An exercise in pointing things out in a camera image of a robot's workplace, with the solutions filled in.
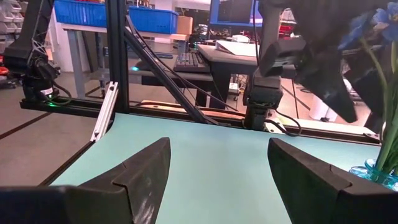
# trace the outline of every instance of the glass vase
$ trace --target glass vase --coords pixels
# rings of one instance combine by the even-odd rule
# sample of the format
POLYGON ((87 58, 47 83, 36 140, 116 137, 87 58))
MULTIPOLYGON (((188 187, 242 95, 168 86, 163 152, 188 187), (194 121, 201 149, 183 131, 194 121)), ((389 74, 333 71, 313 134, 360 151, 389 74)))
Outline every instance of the glass vase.
POLYGON ((391 175, 377 170, 374 166, 375 163, 375 159, 368 159, 365 161, 364 167, 352 167, 349 172, 398 192, 398 175, 391 175))

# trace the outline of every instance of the blue flower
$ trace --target blue flower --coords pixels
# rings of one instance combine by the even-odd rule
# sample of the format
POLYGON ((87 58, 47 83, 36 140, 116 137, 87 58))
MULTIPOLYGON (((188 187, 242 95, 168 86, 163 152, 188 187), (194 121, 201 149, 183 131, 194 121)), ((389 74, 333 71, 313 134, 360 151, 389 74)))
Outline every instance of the blue flower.
POLYGON ((398 3, 390 2, 387 10, 378 9, 373 21, 376 23, 375 29, 382 29, 382 35, 386 40, 398 40, 398 3))
POLYGON ((368 21, 369 13, 364 13, 351 20, 349 24, 350 33, 345 35, 338 46, 338 50, 343 50, 349 47, 353 42, 362 37, 366 24, 368 21))

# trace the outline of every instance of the blue crate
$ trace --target blue crate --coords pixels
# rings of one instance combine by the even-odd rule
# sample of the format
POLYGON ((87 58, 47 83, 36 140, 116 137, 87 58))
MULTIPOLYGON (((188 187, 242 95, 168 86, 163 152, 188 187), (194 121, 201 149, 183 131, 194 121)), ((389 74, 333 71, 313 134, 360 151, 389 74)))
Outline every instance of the blue crate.
POLYGON ((139 31, 161 34, 177 32, 176 12, 144 7, 130 7, 129 12, 132 23, 139 31))
POLYGON ((56 0, 54 6, 57 22, 106 27, 104 4, 74 0, 56 0))

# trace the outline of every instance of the gray floor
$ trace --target gray floor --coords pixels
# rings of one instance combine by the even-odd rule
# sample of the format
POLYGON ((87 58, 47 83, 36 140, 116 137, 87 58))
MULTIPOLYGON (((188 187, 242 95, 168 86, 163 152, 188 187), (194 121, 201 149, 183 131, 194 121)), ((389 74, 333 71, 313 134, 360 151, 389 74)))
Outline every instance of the gray floor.
MULTIPOLYGON (((58 83, 68 88, 75 96, 73 74, 65 73, 57 79, 58 83)), ((284 93, 279 110, 296 118, 295 100, 289 92, 293 92, 290 80, 283 80, 284 93)), ((98 86, 97 81, 86 84, 87 90, 98 86)), ((296 89, 297 98, 305 105, 311 106, 312 95, 296 89)), ((99 96, 96 91, 91 96, 99 96)), ((19 101, 23 98, 21 87, 14 90, 0 90, 0 135, 19 125, 30 121, 43 112, 22 110, 19 101)), ((130 84, 130 100, 155 100, 175 103, 172 95, 164 87, 141 86, 130 84)), ((241 99, 234 101, 228 98, 228 104, 245 113, 241 99)), ((359 120, 355 125, 363 126, 368 117, 369 110, 364 105, 356 106, 359 120)), ((298 103, 299 118, 309 119, 308 109, 298 103)), ((337 123, 345 123, 338 118, 337 123)), ((63 114, 50 114, 40 121, 0 139, 0 186, 1 185, 38 185, 45 180, 55 169, 60 167, 67 159, 83 147, 89 140, 95 125, 95 119, 69 116, 63 114)))

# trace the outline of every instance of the table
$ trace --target table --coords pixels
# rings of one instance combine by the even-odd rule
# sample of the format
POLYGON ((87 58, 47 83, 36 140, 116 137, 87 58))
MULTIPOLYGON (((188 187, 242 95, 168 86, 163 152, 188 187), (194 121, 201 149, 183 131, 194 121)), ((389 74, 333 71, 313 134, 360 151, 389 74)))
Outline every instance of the table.
MULTIPOLYGON (((257 68, 255 57, 237 56, 217 50, 215 46, 198 45, 199 52, 209 61, 211 73, 218 90, 213 87, 211 94, 220 100, 228 97, 231 74, 252 75, 257 68)), ((283 78, 292 78, 295 75, 293 65, 283 66, 283 78)), ((211 108, 225 109, 225 106, 215 100, 210 101, 211 108)))
MULTIPOLYGON (((62 29, 66 30, 68 32, 68 39, 69 39, 69 44, 70 44, 70 54, 72 57, 72 67, 73 67, 73 72, 74 72, 74 76, 75 76, 75 86, 76 86, 77 98, 84 99, 85 94, 86 94, 85 83, 91 79, 99 79, 101 82, 103 80, 108 80, 109 79, 109 70, 104 69, 103 54, 98 54, 98 65, 101 69, 99 69, 94 74, 85 75, 83 73, 82 66, 81 66, 81 57, 80 57, 80 53, 79 53, 78 32, 79 31, 89 31, 89 32, 96 32, 96 33, 106 33, 106 28, 81 26, 81 25, 73 25, 73 24, 61 24, 61 27, 62 27, 62 29)), ((145 37, 159 37, 159 38, 178 40, 178 47, 179 47, 178 51, 179 52, 186 51, 185 46, 186 46, 187 40, 189 39, 189 35, 185 35, 185 34, 156 34, 156 33, 149 33, 149 32, 140 32, 140 34, 145 37)), ((97 52, 102 52, 103 44, 101 43, 101 39, 99 38, 98 35, 96 35, 96 40, 97 40, 97 43, 96 43, 97 52)), ((174 66, 173 61, 170 61, 169 65, 172 65, 171 67, 173 67, 174 66)), ((132 83, 140 83, 141 84, 141 79, 139 78, 140 75, 153 77, 153 74, 151 72, 136 73, 135 71, 129 71, 129 74, 133 75, 133 76, 135 75, 135 78, 131 78, 132 83)), ((185 78, 192 77, 193 79, 195 79, 194 77, 198 77, 198 74, 181 73, 181 75, 184 75, 185 78)))
POLYGON ((109 132, 52 185, 79 185, 161 137, 171 164, 157 224, 290 223, 267 160, 269 138, 341 169, 376 158, 379 147, 117 114, 109 132))

